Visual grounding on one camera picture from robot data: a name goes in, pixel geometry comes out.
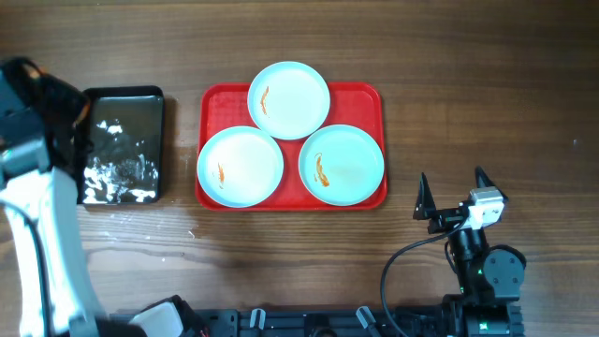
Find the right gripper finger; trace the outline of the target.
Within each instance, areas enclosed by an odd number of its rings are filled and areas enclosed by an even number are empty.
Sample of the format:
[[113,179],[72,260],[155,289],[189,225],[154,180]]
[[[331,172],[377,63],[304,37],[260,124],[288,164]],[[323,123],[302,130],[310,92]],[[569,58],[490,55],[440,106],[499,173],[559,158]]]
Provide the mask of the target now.
[[477,188],[495,187],[496,184],[490,179],[482,167],[475,168],[475,184]]
[[432,219],[436,213],[437,209],[430,190],[428,179],[425,173],[422,172],[419,180],[419,188],[416,198],[416,205],[413,212],[413,218],[415,220],[429,220]]

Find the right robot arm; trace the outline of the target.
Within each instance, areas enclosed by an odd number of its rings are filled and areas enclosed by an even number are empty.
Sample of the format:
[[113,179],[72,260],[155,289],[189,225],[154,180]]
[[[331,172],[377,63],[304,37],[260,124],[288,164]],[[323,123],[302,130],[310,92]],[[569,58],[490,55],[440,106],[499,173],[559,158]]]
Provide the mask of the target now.
[[525,334],[516,305],[527,266],[525,256],[505,245],[489,245],[485,228],[502,220],[508,197],[475,169],[476,188],[456,208],[438,209],[427,177],[420,177],[413,218],[427,220],[430,234],[445,234],[459,295],[445,295],[435,311],[438,336],[517,337]]

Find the light blue plate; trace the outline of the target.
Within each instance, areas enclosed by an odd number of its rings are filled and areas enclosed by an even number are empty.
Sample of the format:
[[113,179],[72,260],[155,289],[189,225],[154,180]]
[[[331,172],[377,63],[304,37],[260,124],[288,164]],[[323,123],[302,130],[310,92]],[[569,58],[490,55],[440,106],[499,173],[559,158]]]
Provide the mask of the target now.
[[373,137],[352,125],[314,132],[299,152],[299,176],[316,199],[353,206],[378,189],[385,173],[383,152]]
[[252,121],[282,140],[312,135],[328,118],[330,101],[323,77],[312,67],[294,61],[265,67],[252,80],[247,94]]
[[280,146],[251,126],[218,132],[208,139],[197,160],[202,190],[229,208],[252,207],[266,200],[279,186],[284,169]]

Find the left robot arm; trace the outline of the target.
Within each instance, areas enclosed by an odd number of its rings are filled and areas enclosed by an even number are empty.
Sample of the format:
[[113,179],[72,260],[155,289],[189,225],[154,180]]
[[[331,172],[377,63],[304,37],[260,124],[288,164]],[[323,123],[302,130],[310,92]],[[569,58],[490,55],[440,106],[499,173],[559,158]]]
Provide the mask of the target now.
[[207,336],[179,296],[129,322],[95,294],[77,218],[90,100],[23,56],[1,63],[1,207],[20,269],[22,336]]

